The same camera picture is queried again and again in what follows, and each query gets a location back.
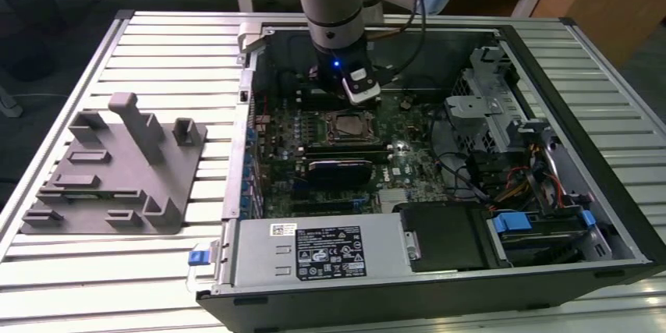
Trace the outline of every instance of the slotted metal table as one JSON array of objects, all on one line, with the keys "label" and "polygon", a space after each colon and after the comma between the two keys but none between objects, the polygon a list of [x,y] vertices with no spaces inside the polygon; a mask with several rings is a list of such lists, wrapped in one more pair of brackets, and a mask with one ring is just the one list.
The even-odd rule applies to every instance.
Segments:
[{"label": "slotted metal table", "polygon": [[[0,215],[2,332],[225,331],[187,288],[187,253],[220,235],[233,108],[247,23],[304,22],[299,14],[125,12],[113,21],[45,141]],[[400,24],[401,16],[387,23]],[[576,26],[558,19],[432,17],[431,24],[512,24],[635,202],[666,238],[666,127]],[[540,108],[520,84],[532,111]],[[160,122],[208,126],[187,226],[173,236],[17,234],[22,212],[72,135],[73,113],[106,110],[116,91],[138,95]],[[203,267],[199,282],[212,279]],[[666,331],[666,274],[598,290],[563,306],[317,331]]]}]

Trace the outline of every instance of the blue latch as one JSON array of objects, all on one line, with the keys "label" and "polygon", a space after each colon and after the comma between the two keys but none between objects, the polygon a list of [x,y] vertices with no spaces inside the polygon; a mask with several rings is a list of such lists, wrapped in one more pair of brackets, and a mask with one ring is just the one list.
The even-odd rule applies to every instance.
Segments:
[{"label": "blue latch", "polygon": [[506,212],[492,219],[495,231],[498,233],[514,230],[530,230],[531,224],[527,215],[522,212]]},{"label": "blue latch", "polygon": [[252,201],[249,200],[249,197],[240,197],[240,209],[248,208],[251,203]]},{"label": "blue latch", "polygon": [[209,250],[192,250],[189,252],[189,258],[187,259],[187,263],[191,267],[196,265],[208,265],[209,264]]},{"label": "blue latch", "polygon": [[583,210],[580,212],[580,216],[583,217],[584,220],[584,225],[590,228],[596,224],[596,219],[592,216],[592,212],[588,210]]},{"label": "blue latch", "polygon": [[253,131],[252,128],[248,128],[248,131],[245,133],[245,140],[248,143],[255,142],[257,140],[257,133]]}]

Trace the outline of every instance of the warning label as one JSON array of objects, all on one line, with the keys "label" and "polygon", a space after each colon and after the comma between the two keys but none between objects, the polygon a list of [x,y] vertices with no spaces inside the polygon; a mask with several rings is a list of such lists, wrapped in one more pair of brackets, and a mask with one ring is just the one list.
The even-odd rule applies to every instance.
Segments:
[{"label": "warning label", "polygon": [[300,281],[365,276],[361,227],[297,229],[295,255]]}]

